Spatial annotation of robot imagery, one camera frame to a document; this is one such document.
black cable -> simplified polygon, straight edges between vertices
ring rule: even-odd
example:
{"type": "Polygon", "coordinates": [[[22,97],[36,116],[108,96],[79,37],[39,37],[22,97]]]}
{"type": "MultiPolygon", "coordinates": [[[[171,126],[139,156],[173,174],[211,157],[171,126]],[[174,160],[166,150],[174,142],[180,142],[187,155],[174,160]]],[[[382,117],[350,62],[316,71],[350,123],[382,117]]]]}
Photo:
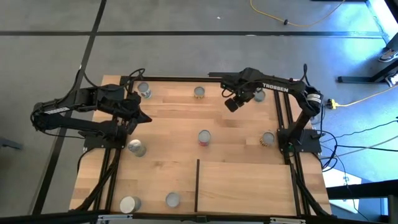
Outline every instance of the black cable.
{"type": "Polygon", "coordinates": [[[89,207],[93,203],[94,199],[101,192],[101,189],[104,187],[105,183],[108,181],[109,177],[116,170],[116,168],[118,166],[118,159],[120,158],[120,152],[121,152],[120,149],[116,150],[111,165],[109,165],[108,169],[105,171],[104,175],[98,181],[97,185],[91,191],[89,196],[87,196],[87,198],[83,201],[83,203],[79,207],[77,207],[75,210],[85,211],[85,210],[89,209],[89,207]]]}
{"type": "MultiPolygon", "coordinates": [[[[388,125],[388,124],[391,124],[391,123],[394,123],[394,122],[398,122],[398,120],[393,120],[393,121],[390,121],[390,122],[388,122],[388,123],[380,124],[380,125],[377,125],[377,126],[375,126],[375,127],[373,127],[373,128],[368,128],[368,129],[365,129],[365,130],[362,130],[362,131],[355,131],[355,132],[353,132],[353,133],[351,133],[351,134],[342,134],[341,136],[337,136],[336,138],[341,138],[341,137],[343,137],[343,136],[350,136],[350,135],[353,135],[353,134],[363,133],[363,132],[365,132],[365,131],[370,131],[370,130],[373,130],[373,129],[376,129],[376,128],[380,128],[380,127],[382,127],[382,126],[385,126],[385,125],[388,125]]],[[[326,140],[326,141],[322,141],[321,143],[330,141],[330,140],[332,140],[332,139],[333,139],[333,138],[328,139],[328,140],[326,140]]]]}
{"type": "Polygon", "coordinates": [[[100,90],[116,91],[116,90],[120,90],[121,88],[127,88],[127,86],[128,86],[131,82],[133,82],[133,81],[135,81],[135,80],[137,80],[137,79],[139,79],[139,78],[141,79],[141,78],[142,78],[142,75],[144,74],[144,72],[145,72],[145,69],[144,69],[144,68],[139,68],[139,69],[133,71],[133,72],[130,73],[130,75],[129,75],[129,80],[128,80],[125,84],[123,84],[123,85],[121,85],[120,87],[115,88],[115,89],[107,89],[107,88],[103,88],[103,87],[101,87],[101,86],[95,85],[90,79],[88,79],[87,74],[86,74],[85,72],[83,73],[83,76],[84,76],[85,80],[86,80],[91,86],[93,86],[93,87],[99,88],[100,90]],[[138,75],[137,75],[135,78],[132,78],[132,75],[135,74],[135,73],[137,73],[137,72],[138,72],[138,75]]]}
{"type": "Polygon", "coordinates": [[[374,150],[380,150],[380,151],[387,151],[387,152],[398,152],[398,150],[393,150],[393,149],[382,149],[382,148],[376,148],[376,147],[366,147],[366,146],[342,146],[342,145],[337,145],[339,147],[348,147],[348,148],[366,148],[366,149],[374,149],[374,150]]]}
{"type": "MultiPolygon", "coordinates": [[[[329,157],[325,157],[325,158],[319,158],[318,156],[317,156],[317,154],[316,153],[312,153],[314,156],[315,156],[315,158],[317,158],[318,159],[318,161],[319,161],[319,163],[321,164],[321,167],[323,167],[323,164],[322,164],[322,159],[329,159],[329,157]]],[[[335,157],[333,157],[332,159],[334,159],[335,160],[335,163],[329,168],[329,169],[327,169],[327,170],[323,170],[322,172],[328,172],[329,170],[331,170],[331,169],[333,169],[333,168],[335,168],[335,166],[337,165],[337,159],[335,158],[335,157]]]]}
{"type": "Polygon", "coordinates": [[[324,168],[326,168],[329,164],[330,164],[330,162],[331,162],[331,160],[332,160],[332,158],[336,155],[336,150],[337,150],[337,145],[338,145],[338,143],[337,143],[337,139],[336,139],[336,137],[332,134],[332,133],[330,133],[330,132],[328,132],[328,131],[324,131],[324,130],[322,130],[322,132],[323,133],[328,133],[328,134],[330,134],[332,137],[333,137],[333,139],[335,140],[335,150],[333,150],[333,152],[331,153],[331,156],[330,156],[330,158],[329,158],[329,160],[323,165],[323,167],[322,167],[322,169],[324,169],[324,168]]]}
{"type": "Polygon", "coordinates": [[[308,67],[307,67],[307,64],[305,63],[303,65],[303,71],[304,71],[303,77],[301,77],[300,81],[303,81],[305,79],[305,82],[307,83],[307,85],[311,86],[310,82],[308,81],[307,70],[308,70],[308,67]]]}
{"type": "Polygon", "coordinates": [[[83,152],[83,154],[79,157],[79,160],[77,161],[77,173],[79,173],[81,158],[83,158],[83,156],[85,156],[85,154],[90,151],[91,149],[87,149],[87,151],[83,152]]]}
{"type": "Polygon", "coordinates": [[[307,202],[311,205],[313,211],[317,215],[323,215],[323,216],[330,216],[324,209],[320,206],[320,204],[314,199],[312,196],[311,192],[307,189],[305,184],[300,180],[299,175],[297,172],[295,172],[296,175],[296,184],[299,187],[299,189],[302,191],[304,194],[304,197],[307,199],[307,202]]]}
{"type": "Polygon", "coordinates": [[[63,136],[63,135],[59,135],[59,134],[50,134],[50,133],[46,133],[45,131],[41,131],[39,130],[41,133],[44,133],[46,135],[49,136],[55,136],[55,137],[62,137],[62,138],[76,138],[76,139],[85,139],[83,137],[79,137],[79,136],[63,136]]]}
{"type": "Polygon", "coordinates": [[[36,125],[36,123],[34,122],[34,120],[33,120],[33,114],[36,113],[36,112],[37,112],[37,111],[31,112],[31,114],[30,114],[30,122],[32,123],[33,127],[34,127],[36,130],[40,131],[41,133],[44,133],[44,134],[49,135],[49,136],[62,137],[62,138],[85,139],[85,138],[79,137],[79,136],[66,136],[66,135],[62,136],[62,135],[59,135],[59,134],[50,134],[50,133],[46,133],[46,132],[43,131],[43,130],[40,130],[40,129],[37,127],[37,125],[36,125]]]}
{"type": "Polygon", "coordinates": [[[311,123],[311,124],[312,124],[312,125],[316,125],[316,124],[321,123],[321,121],[323,121],[323,120],[325,119],[325,116],[326,116],[326,108],[324,108],[324,110],[323,110],[323,118],[321,118],[320,121],[318,121],[318,122],[316,122],[316,123],[311,123]]]}
{"type": "Polygon", "coordinates": [[[322,137],[322,124],[323,124],[323,111],[325,110],[324,105],[321,105],[321,133],[320,133],[320,137],[322,137]]]}
{"type": "MultiPolygon", "coordinates": [[[[333,150],[330,149],[329,147],[326,147],[326,146],[323,146],[323,147],[325,147],[325,148],[327,148],[327,149],[329,149],[330,151],[333,152],[333,150]]],[[[350,192],[350,194],[352,195],[353,193],[352,193],[351,189],[349,189],[349,185],[348,185],[348,183],[347,183],[347,172],[346,172],[346,167],[344,166],[343,161],[341,161],[341,159],[340,159],[338,156],[337,156],[337,159],[341,162],[341,165],[343,166],[344,181],[346,182],[347,190],[348,190],[348,191],[350,192]]],[[[362,215],[362,217],[364,217],[367,221],[369,221],[368,218],[366,218],[360,211],[358,211],[358,209],[356,209],[354,199],[353,199],[353,205],[354,205],[354,209],[355,209],[360,215],[362,215]]]]}
{"type": "Polygon", "coordinates": [[[335,160],[335,163],[334,163],[329,169],[323,170],[322,172],[328,172],[329,170],[335,168],[335,166],[337,165],[337,162],[338,162],[338,161],[337,161],[337,159],[336,159],[335,157],[333,157],[332,159],[335,160]]]}
{"type": "Polygon", "coordinates": [[[80,69],[77,70],[77,73],[76,73],[76,76],[75,76],[75,81],[73,81],[72,87],[70,88],[70,90],[68,91],[68,93],[67,93],[63,98],[57,100],[56,103],[61,103],[61,102],[62,102],[63,100],[65,100],[65,99],[69,96],[69,94],[75,89],[76,84],[77,84],[77,80],[78,80],[78,77],[79,77],[79,72],[80,72],[80,69]]]}
{"type": "Polygon", "coordinates": [[[221,96],[223,96],[224,98],[228,98],[228,97],[230,97],[230,96],[232,96],[232,95],[234,94],[234,93],[231,93],[231,94],[229,94],[228,96],[225,96],[225,95],[224,95],[225,90],[226,90],[226,89],[224,89],[224,90],[221,92],[221,96]]]}

black table leg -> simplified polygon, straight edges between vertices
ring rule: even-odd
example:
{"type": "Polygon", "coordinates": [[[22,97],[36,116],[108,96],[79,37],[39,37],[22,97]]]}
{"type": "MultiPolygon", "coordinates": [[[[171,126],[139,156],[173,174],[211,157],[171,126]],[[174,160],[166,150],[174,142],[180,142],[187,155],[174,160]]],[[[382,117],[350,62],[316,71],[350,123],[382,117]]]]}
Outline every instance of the black table leg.
{"type": "Polygon", "coordinates": [[[10,140],[2,138],[2,137],[0,137],[0,146],[11,147],[11,148],[14,148],[14,149],[22,149],[22,145],[21,144],[16,143],[14,141],[10,141],[10,140]]]}
{"type": "Polygon", "coordinates": [[[373,84],[383,84],[386,83],[384,79],[392,74],[395,68],[398,67],[398,60],[395,60],[386,68],[382,69],[380,72],[377,72],[372,77],[338,77],[337,81],[339,83],[373,83],[373,84]]]}

silver can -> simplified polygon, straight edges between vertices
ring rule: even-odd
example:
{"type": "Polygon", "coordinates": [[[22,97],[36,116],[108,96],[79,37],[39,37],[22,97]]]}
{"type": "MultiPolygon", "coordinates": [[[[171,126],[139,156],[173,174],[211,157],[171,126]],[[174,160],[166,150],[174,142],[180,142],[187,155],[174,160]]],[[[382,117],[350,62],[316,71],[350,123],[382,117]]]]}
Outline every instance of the silver can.
{"type": "Polygon", "coordinates": [[[254,93],[254,101],[256,102],[263,102],[265,98],[266,98],[266,93],[264,91],[254,93]]]}
{"type": "Polygon", "coordinates": [[[193,95],[198,99],[202,99],[205,97],[205,89],[201,86],[198,86],[193,90],[193,95]]]}
{"type": "Polygon", "coordinates": [[[166,204],[171,208],[177,207],[180,204],[180,195],[175,192],[170,192],[166,196],[166,204]]]}
{"type": "Polygon", "coordinates": [[[209,131],[207,131],[207,130],[200,131],[199,135],[198,135],[199,145],[208,146],[210,143],[210,138],[211,138],[211,134],[209,131]]]}
{"type": "Polygon", "coordinates": [[[127,196],[120,201],[120,211],[127,214],[136,212],[141,208],[141,199],[138,197],[127,196]]]}
{"type": "Polygon", "coordinates": [[[138,85],[138,91],[141,94],[141,96],[145,99],[148,99],[152,96],[152,92],[149,89],[149,85],[146,82],[142,82],[138,85]]]}
{"type": "Polygon", "coordinates": [[[131,142],[128,145],[128,149],[134,153],[135,156],[141,157],[144,156],[145,153],[147,152],[147,149],[145,146],[142,145],[141,141],[138,139],[131,140],[131,142]]]}
{"type": "Polygon", "coordinates": [[[274,141],[275,141],[275,136],[270,132],[264,133],[260,138],[260,144],[262,146],[271,146],[274,143],[274,141]]]}

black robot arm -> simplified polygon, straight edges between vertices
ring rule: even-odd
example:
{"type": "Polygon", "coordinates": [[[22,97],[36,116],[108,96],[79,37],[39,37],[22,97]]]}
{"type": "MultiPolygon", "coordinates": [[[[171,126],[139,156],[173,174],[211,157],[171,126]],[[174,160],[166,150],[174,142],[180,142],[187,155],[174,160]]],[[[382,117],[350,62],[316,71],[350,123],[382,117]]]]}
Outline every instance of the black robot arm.
{"type": "Polygon", "coordinates": [[[71,91],[62,99],[37,103],[30,119],[36,130],[44,133],[46,130],[56,128],[76,129],[86,140],[92,138],[90,142],[100,139],[98,143],[100,146],[104,145],[103,141],[119,142],[121,147],[125,144],[123,141],[127,134],[131,134],[137,124],[152,121],[141,111],[140,102],[141,97],[136,92],[128,93],[124,99],[124,89],[118,85],[81,88],[71,91]],[[115,119],[98,123],[61,115],[71,110],[77,112],[98,110],[113,115],[115,119]]]}
{"type": "Polygon", "coordinates": [[[294,96],[303,112],[315,116],[320,112],[323,95],[314,87],[301,80],[285,79],[265,75],[259,70],[245,68],[242,72],[224,75],[221,87],[235,96],[225,102],[231,112],[254,98],[256,91],[262,88],[285,92],[294,96]]]}

can lid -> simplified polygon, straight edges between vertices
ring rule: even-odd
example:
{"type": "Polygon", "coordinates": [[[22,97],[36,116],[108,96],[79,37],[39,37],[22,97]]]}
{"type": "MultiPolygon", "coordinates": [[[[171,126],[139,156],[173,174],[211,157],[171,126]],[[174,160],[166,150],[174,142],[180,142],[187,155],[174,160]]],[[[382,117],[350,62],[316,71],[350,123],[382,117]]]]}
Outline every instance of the can lid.
{"type": "Polygon", "coordinates": [[[124,197],[120,201],[120,211],[122,211],[123,213],[131,213],[134,210],[135,206],[136,201],[132,196],[124,197]]]}
{"type": "Polygon", "coordinates": [[[256,101],[263,101],[265,97],[266,97],[266,93],[264,93],[264,91],[260,91],[258,93],[254,93],[254,99],[256,101]]]}
{"type": "Polygon", "coordinates": [[[180,204],[180,195],[175,192],[171,192],[166,196],[166,204],[172,208],[177,207],[180,204]]]}
{"type": "Polygon", "coordinates": [[[207,141],[210,141],[210,132],[209,131],[207,131],[207,130],[202,130],[202,131],[200,131],[200,133],[199,133],[199,141],[201,141],[201,142],[207,142],[207,141]]]}
{"type": "Polygon", "coordinates": [[[205,89],[201,86],[198,86],[193,91],[197,96],[203,96],[205,94],[205,89]]]}
{"type": "Polygon", "coordinates": [[[262,140],[264,141],[264,143],[270,145],[270,144],[274,143],[275,136],[274,136],[274,134],[267,132],[262,135],[262,140]]]}
{"type": "Polygon", "coordinates": [[[128,148],[130,151],[134,152],[134,151],[137,151],[138,149],[140,149],[141,146],[142,146],[141,141],[138,139],[134,139],[134,140],[130,141],[128,148]]]}
{"type": "Polygon", "coordinates": [[[149,89],[149,85],[148,85],[148,83],[146,83],[146,82],[142,82],[142,83],[140,83],[139,85],[138,85],[138,90],[140,91],[140,92],[145,92],[145,91],[147,91],[149,89]]]}

